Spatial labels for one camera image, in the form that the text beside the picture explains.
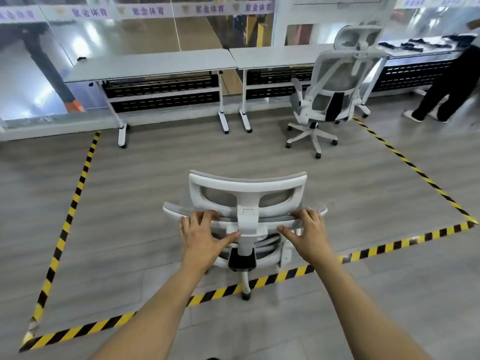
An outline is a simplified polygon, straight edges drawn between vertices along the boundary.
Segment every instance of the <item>person's right arm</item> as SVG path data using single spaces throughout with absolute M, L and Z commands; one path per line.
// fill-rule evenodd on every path
M 295 212 L 303 222 L 303 234 L 286 227 L 278 231 L 310 263 L 325 285 L 355 360 L 432 360 L 391 321 L 342 267 L 328 241 L 321 215 L 311 209 Z
M 470 21 L 467 23 L 466 27 L 470 30 L 480 28 L 480 18 Z

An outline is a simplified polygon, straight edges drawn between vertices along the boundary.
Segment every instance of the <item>shoe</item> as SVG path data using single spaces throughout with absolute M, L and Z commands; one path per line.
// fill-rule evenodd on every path
M 71 112 L 85 112 L 85 108 L 82 106 L 78 100 L 73 100 L 72 102 L 65 102 L 65 108 L 68 113 Z
M 415 122 L 422 122 L 423 120 L 417 120 L 412 116 L 413 110 L 408 110 L 405 111 L 402 115 L 405 116 L 406 118 L 409 118 L 410 120 L 413 120 Z
M 430 116 L 432 119 L 434 120 L 437 120 L 438 122 L 442 122 L 443 124 L 447 124 L 448 120 L 447 121 L 440 121 L 438 119 L 438 107 L 439 106 L 435 106 L 435 108 L 433 110 L 431 110 L 429 113 L 428 113 L 428 116 Z

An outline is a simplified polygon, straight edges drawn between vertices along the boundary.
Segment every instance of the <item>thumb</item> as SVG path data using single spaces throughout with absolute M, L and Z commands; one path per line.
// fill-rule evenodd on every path
M 219 240 L 219 245 L 222 249 L 226 248 L 229 244 L 236 241 L 240 237 L 240 232 L 232 232 L 231 234 L 225 236 L 223 239 Z
M 298 241 L 298 239 L 300 238 L 299 236 L 294 234 L 288 227 L 279 226 L 276 229 L 280 234 L 285 236 L 288 239 L 288 241 L 290 241 L 294 245 Z

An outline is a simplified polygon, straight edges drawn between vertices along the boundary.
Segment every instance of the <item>floor marking tape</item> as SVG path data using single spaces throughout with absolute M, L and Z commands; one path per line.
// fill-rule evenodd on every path
M 93 153 L 95 152 L 95 149 L 97 148 L 97 143 L 99 142 L 100 133 L 101 133 L 100 131 L 95 132 L 95 136 L 93 137 L 93 141 L 90 144 L 90 149 L 88 150 L 88 153 L 87 153 L 87 158 L 83 163 L 81 175 L 78 180 L 77 187 L 75 188 L 75 193 L 73 194 L 73 198 L 70 203 L 70 207 L 67 213 L 67 218 L 65 218 L 60 236 L 58 237 L 57 246 L 55 247 L 55 251 L 53 252 L 53 257 L 50 262 L 50 266 L 48 268 L 48 271 L 46 272 L 45 281 L 43 282 L 42 289 L 38 296 L 38 300 L 35 304 L 35 310 L 33 312 L 30 325 L 28 326 L 28 331 L 23 338 L 23 344 L 25 344 L 28 340 L 34 337 L 35 328 L 38 325 L 40 319 L 42 318 L 43 309 L 45 308 L 45 304 L 47 302 L 47 299 L 49 298 L 53 279 L 55 278 L 55 274 L 57 273 L 57 268 L 60 262 L 60 258 L 65 248 L 65 242 L 67 241 L 67 236 L 70 232 L 70 226 L 72 225 L 72 221 L 74 219 L 75 212 L 77 210 L 77 205 L 78 205 L 78 202 L 80 201 L 80 195 L 82 194 L 82 190 L 88 176 L 88 169 L 90 168 L 90 163 L 92 162 Z
M 355 262 L 375 255 L 388 253 L 391 251 L 399 250 L 402 248 L 408 248 L 413 245 L 423 244 L 432 240 L 437 240 L 448 235 L 453 235 L 461 231 L 467 231 L 475 227 L 475 223 L 472 221 L 465 221 L 456 224 L 451 227 L 442 228 L 441 230 L 427 232 L 423 235 L 405 238 L 389 244 L 381 244 L 372 248 L 366 248 L 361 251 L 354 251 L 350 254 L 338 256 L 338 261 L 342 264 Z M 265 287 L 269 284 L 279 283 L 287 279 L 302 277 L 306 274 L 313 273 L 314 268 L 311 265 L 300 266 L 299 268 L 278 272 L 275 274 L 263 276 L 261 278 L 252 279 L 249 281 L 250 288 L 257 289 Z M 206 293 L 197 294 L 191 296 L 187 302 L 187 307 L 193 307 L 201 303 L 217 300 L 219 298 L 231 296 L 233 294 L 240 293 L 242 291 L 242 284 L 229 285 L 224 288 L 211 290 Z M 96 321 L 84 326 L 69 328 L 67 330 L 58 331 L 55 333 L 45 334 L 43 336 L 35 337 L 24 343 L 20 352 L 38 349 L 46 345 L 56 344 L 58 342 L 67 341 L 70 339 L 79 338 L 81 336 L 93 334 L 96 332 L 104 331 L 112 327 L 118 327 L 127 323 L 136 312 L 130 312 L 124 315 L 109 318 L 103 321 Z
M 353 120 L 357 121 L 357 123 L 360 126 L 363 126 L 370 134 L 372 134 L 377 140 L 381 141 L 383 145 L 385 145 L 390 151 L 395 154 L 397 157 L 402 159 L 406 165 L 408 165 L 413 171 L 415 171 L 420 177 L 423 178 L 425 182 L 427 182 L 431 187 L 435 188 L 435 190 L 441 194 L 441 196 L 446 199 L 450 204 L 456 208 L 464 217 L 467 221 L 471 221 L 474 224 L 478 225 L 477 219 L 475 219 L 473 216 L 469 215 L 467 211 L 463 209 L 462 206 L 460 206 L 457 202 L 455 202 L 443 189 L 441 189 L 438 184 L 435 184 L 434 181 L 432 181 L 425 173 L 423 173 L 420 169 L 417 168 L 417 166 L 412 163 L 410 160 L 408 160 L 401 152 L 399 152 L 397 149 L 395 149 L 392 145 L 387 143 L 385 140 L 383 140 L 380 136 L 377 135 L 375 131 L 373 131 L 371 128 L 369 128 L 367 125 L 365 125 L 362 121 L 360 121 L 358 118 L 353 117 Z

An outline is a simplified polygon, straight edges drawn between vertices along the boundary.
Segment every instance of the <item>gray wood plank floor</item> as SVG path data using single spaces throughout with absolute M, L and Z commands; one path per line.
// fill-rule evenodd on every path
M 369 127 L 480 216 L 477 101 L 451 123 L 400 117 L 417 97 L 369 101 Z M 164 201 L 180 203 L 190 169 L 234 178 L 306 171 L 305 201 L 327 204 L 339 253 L 457 224 L 460 215 L 405 163 L 354 121 L 322 128 L 322 159 L 308 140 L 284 148 L 290 109 L 249 114 L 253 133 L 228 116 L 134 127 L 126 150 L 117 131 L 102 133 L 45 307 L 39 334 L 84 325 L 142 306 L 179 265 L 176 224 Z M 1 143 L 0 357 L 16 359 L 93 133 Z M 480 252 L 476 231 L 348 264 L 377 303 L 439 359 L 478 358 Z M 289 267 L 302 265 L 296 255 Z M 251 277 L 275 272 L 266 268 Z M 196 292 L 237 283 L 213 268 Z M 350 359 L 333 307 L 313 274 L 186 310 L 172 359 Z M 112 333 L 22 354 L 87 359 Z

